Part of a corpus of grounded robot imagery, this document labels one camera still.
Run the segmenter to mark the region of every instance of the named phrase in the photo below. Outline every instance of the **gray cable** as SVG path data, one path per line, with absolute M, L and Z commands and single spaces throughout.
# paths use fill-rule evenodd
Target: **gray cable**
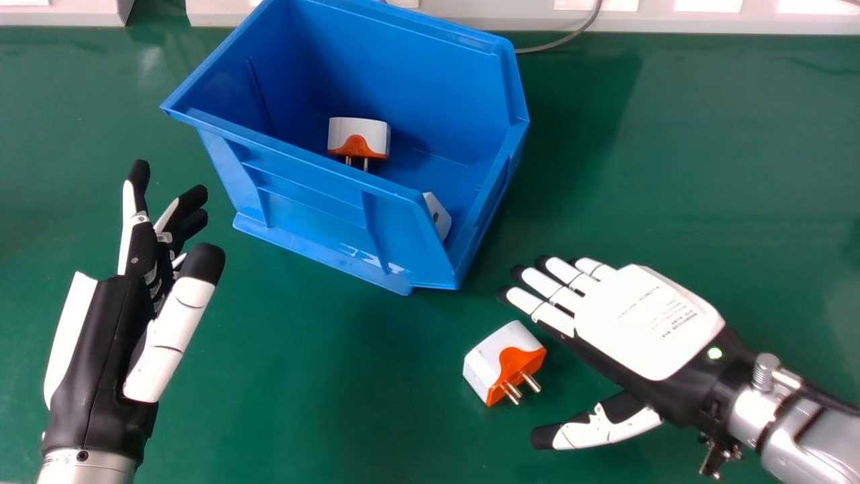
M 860 0 L 849 0 L 849 1 L 860 3 Z M 516 49 L 516 50 L 514 50 L 514 52 L 516 52 L 516 53 L 542 52 L 542 51 L 550 50 L 551 48 L 558 47 L 562 44 L 566 44 L 566 43 L 570 42 L 573 38 L 577 37 L 579 34 L 582 34 L 586 30 L 588 30 L 589 27 L 591 27 L 591 24 L 593 24 L 594 21 L 597 20 L 597 14 L 600 13 L 600 7 L 602 5 L 603 5 L 603 0 L 595 0 L 594 8 L 592 9 L 591 15 L 588 17 L 588 19 L 585 21 L 585 23 L 583 23 L 576 30 L 574 30 L 570 34 L 565 35 L 561 39 L 553 40 L 550 43 L 543 44 L 540 46 L 524 47 L 521 49 Z

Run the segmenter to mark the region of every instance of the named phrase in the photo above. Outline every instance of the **plug inside bin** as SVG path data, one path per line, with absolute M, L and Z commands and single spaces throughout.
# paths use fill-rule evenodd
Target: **plug inside bin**
M 163 109 L 197 127 L 234 225 L 401 294 L 459 286 L 528 125 L 507 40 L 369 0 L 267 0 Z M 338 116 L 387 122 L 389 159 L 329 154 Z

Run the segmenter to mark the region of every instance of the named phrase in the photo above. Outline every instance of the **green tabletop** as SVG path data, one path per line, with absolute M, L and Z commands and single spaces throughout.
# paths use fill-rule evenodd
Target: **green tabletop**
M 534 425 L 616 391 L 537 328 L 540 395 L 487 409 L 465 383 L 469 348 L 520 317 L 495 290 L 545 253 L 655 267 L 754 349 L 860 397 L 860 39 L 594 34 L 522 58 L 532 128 L 463 288 L 401 297 L 230 227 L 194 131 L 158 109 L 228 32 L 181 10 L 0 29 L 0 481 L 37 474 L 54 327 L 75 270 L 115 269 L 135 158 L 154 211 L 210 187 L 198 239 L 228 255 L 142 484 L 702 482 L 692 429 L 532 450 Z M 756 456 L 723 474 L 773 481 Z

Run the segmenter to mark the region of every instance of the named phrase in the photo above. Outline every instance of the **robotic hand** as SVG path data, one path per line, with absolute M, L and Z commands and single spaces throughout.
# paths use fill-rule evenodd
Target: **robotic hand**
M 513 276 L 526 287 L 499 298 L 623 388 L 593 411 L 534 429 L 536 449 L 612 444 L 664 420 L 696 426 L 720 467 L 742 445 L 789 484 L 860 483 L 860 412 L 755 355 L 705 300 L 640 265 L 615 270 L 589 258 L 539 258 Z
M 128 484 L 144 459 L 158 400 L 224 269 L 224 252 L 183 244 L 207 223 L 206 187 L 180 195 L 153 225 L 138 160 L 122 190 L 117 275 L 72 280 L 45 375 L 50 411 L 37 484 Z

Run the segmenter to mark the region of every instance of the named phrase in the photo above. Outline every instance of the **metal knob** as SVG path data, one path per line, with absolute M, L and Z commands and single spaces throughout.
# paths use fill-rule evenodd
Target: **metal knob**
M 773 390 L 773 372 L 779 369 L 781 362 L 776 355 L 762 353 L 755 359 L 752 369 L 752 387 L 759 392 Z

